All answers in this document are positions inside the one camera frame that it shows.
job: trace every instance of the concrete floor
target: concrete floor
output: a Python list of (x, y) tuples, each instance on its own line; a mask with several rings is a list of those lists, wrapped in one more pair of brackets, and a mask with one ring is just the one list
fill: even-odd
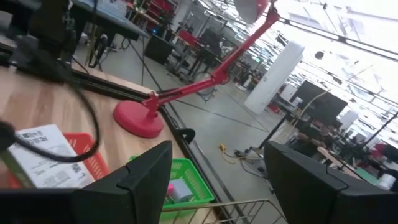
[[(121, 38), (117, 37), (115, 43), (120, 46), (120, 42)], [(132, 43), (142, 53), (142, 40)], [(85, 54), (85, 47), (80, 47), (76, 52), (81, 62), (85, 61)], [(162, 65), (148, 58), (145, 58), (145, 63), (161, 89), (183, 85), (178, 78), (167, 75)], [(131, 47), (126, 51), (109, 53), (102, 68), (104, 72), (119, 78), (140, 85), (143, 83), (153, 90), (159, 89), (146, 70), (142, 77), (142, 62)], [(268, 198), (277, 204), (264, 179), (243, 171), (239, 163), (231, 165), (225, 162), (218, 146), (224, 144), (228, 154), (232, 154), (235, 149), (244, 150), (249, 146), (258, 146), (282, 118), (281, 115), (270, 111), (260, 115), (250, 112), (243, 105), (248, 94), (235, 88), (232, 83), (218, 86), (217, 89), (215, 97), (207, 103), (202, 97), (192, 94), (173, 101), (170, 104), (173, 108), (167, 105), (167, 109), (181, 126), (196, 131), (195, 142), (191, 144), (191, 148), (224, 202)], [(265, 204), (253, 223), (273, 223), (278, 217), (276, 209)], [(276, 223), (282, 224), (285, 221), (280, 219)]]

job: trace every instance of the pink object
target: pink object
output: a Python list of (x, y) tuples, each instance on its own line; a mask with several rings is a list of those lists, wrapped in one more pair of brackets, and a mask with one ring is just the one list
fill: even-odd
[(174, 186), (172, 184), (169, 184), (167, 187), (167, 195), (171, 195), (174, 191)]

